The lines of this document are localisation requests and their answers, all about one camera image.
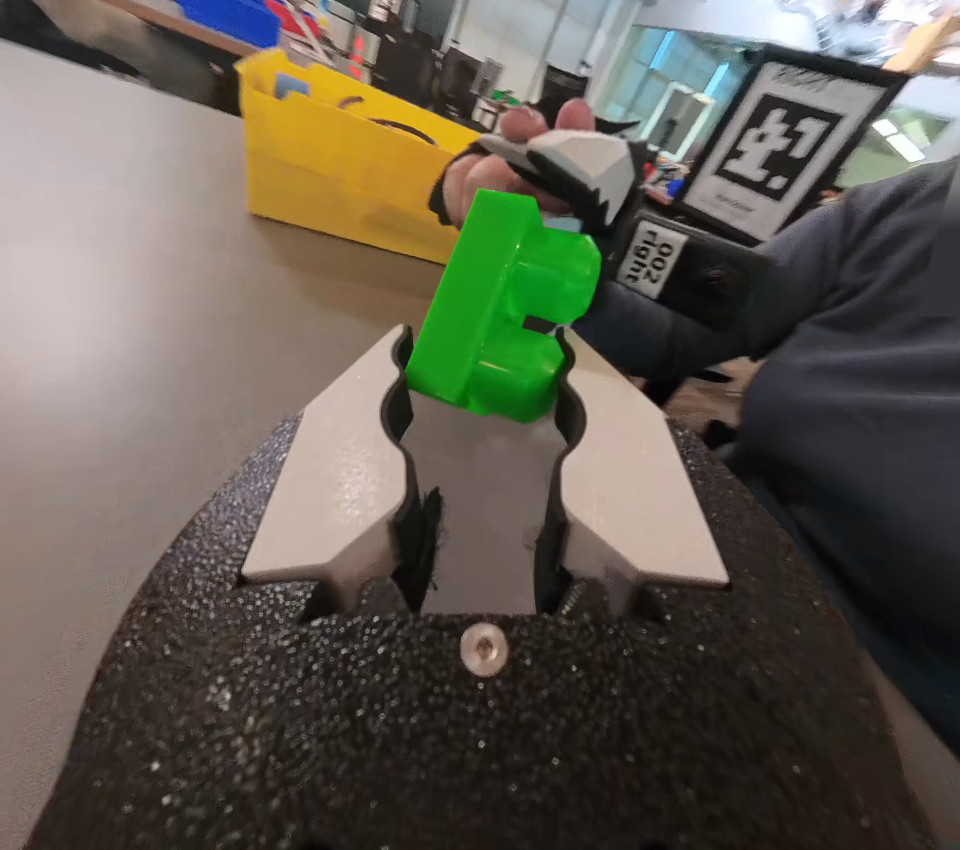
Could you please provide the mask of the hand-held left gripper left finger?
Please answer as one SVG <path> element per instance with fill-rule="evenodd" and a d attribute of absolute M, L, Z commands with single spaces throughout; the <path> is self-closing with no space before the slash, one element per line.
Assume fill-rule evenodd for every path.
<path fill-rule="evenodd" d="M 240 580 L 313 582 L 318 613 L 347 612 L 388 580 L 414 613 L 433 578 L 443 500 L 422 497 L 402 438 L 413 422 L 411 327 L 390 329 L 311 400 Z"/>

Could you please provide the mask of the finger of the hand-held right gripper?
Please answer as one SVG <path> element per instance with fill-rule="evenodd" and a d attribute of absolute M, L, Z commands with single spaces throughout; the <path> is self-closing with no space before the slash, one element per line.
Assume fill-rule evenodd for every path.
<path fill-rule="evenodd" d="M 528 186 L 547 188 L 546 178 L 529 156 L 527 143 L 510 141 L 503 136 L 478 136 L 474 143 L 487 156 L 496 157 L 506 163 L 511 172 Z"/>
<path fill-rule="evenodd" d="M 528 142 L 527 159 L 563 206 L 541 211 L 545 227 L 609 237 L 642 184 L 647 145 L 596 131 L 554 130 Z"/>

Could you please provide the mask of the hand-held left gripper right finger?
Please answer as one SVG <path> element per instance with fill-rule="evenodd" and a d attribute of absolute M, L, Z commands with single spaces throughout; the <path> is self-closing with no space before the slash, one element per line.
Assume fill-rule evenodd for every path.
<path fill-rule="evenodd" d="M 723 591 L 730 575 L 666 415 L 570 329 L 554 421 L 565 441 L 534 545 L 534 608 L 560 611 L 578 583 L 616 615 L 646 585 Z"/>

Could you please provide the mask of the green plastic block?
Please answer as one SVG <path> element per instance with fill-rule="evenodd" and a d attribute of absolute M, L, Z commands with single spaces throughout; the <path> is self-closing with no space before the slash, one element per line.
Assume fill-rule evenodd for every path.
<path fill-rule="evenodd" d="M 409 388 L 479 415 L 542 419 L 566 357 L 526 321 L 579 319 L 601 267 L 594 240 L 547 227 L 533 197 L 480 189 L 406 365 Z"/>

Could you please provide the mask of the yellow plastic bin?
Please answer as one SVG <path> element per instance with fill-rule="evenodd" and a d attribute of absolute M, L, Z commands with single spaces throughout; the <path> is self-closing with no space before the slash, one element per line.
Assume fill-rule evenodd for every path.
<path fill-rule="evenodd" d="M 263 219 L 443 265 L 457 232 L 428 207 L 443 169 L 478 133 L 274 48 L 234 65 L 247 209 Z M 310 97 L 274 97 L 277 73 Z"/>

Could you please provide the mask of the person's right forearm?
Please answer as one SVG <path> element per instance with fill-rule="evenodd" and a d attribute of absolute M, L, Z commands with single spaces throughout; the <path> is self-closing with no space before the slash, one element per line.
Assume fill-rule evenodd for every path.
<path fill-rule="evenodd" d="M 613 366 L 683 378 L 783 346 L 841 364 L 958 372 L 958 158 L 850 189 L 771 238 L 772 261 L 725 331 L 607 281 L 575 332 Z"/>

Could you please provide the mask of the black mesh office chair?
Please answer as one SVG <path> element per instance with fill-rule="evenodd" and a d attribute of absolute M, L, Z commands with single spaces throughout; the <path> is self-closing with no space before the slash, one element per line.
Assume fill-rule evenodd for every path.
<path fill-rule="evenodd" d="M 535 108 L 544 116 L 548 126 L 554 126 L 558 113 L 567 102 L 585 98 L 590 81 L 589 74 L 574 73 L 554 64 L 546 64 Z"/>

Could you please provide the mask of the large framed marker sign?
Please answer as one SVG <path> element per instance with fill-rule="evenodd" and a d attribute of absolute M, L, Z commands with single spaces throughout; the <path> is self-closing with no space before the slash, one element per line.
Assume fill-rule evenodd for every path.
<path fill-rule="evenodd" d="M 911 78 L 764 44 L 671 210 L 744 246 L 768 241 L 813 207 Z"/>

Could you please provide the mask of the red plastic bin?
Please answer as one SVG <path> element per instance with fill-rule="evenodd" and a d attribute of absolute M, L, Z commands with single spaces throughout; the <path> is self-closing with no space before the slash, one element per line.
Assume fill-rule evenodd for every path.
<path fill-rule="evenodd" d="M 263 0 L 280 21 L 282 33 L 294 40 L 306 43 L 308 39 L 319 41 L 323 33 L 316 16 L 302 9 L 293 0 Z"/>

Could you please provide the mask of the small blue plastic bin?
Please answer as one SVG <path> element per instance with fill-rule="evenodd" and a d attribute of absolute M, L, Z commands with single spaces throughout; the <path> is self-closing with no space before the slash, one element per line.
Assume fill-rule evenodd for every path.
<path fill-rule="evenodd" d="M 260 50 L 280 43 L 282 22 L 266 0 L 175 0 L 192 23 Z"/>

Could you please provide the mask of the wooden office desk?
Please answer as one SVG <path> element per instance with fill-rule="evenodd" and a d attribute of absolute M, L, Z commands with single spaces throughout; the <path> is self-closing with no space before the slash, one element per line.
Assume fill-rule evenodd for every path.
<path fill-rule="evenodd" d="M 181 37 L 199 42 L 208 48 L 226 52 L 235 57 L 247 57 L 260 52 L 244 40 L 237 40 L 187 18 L 176 0 L 100 0 L 103 4 L 125 11 L 140 21 Z"/>

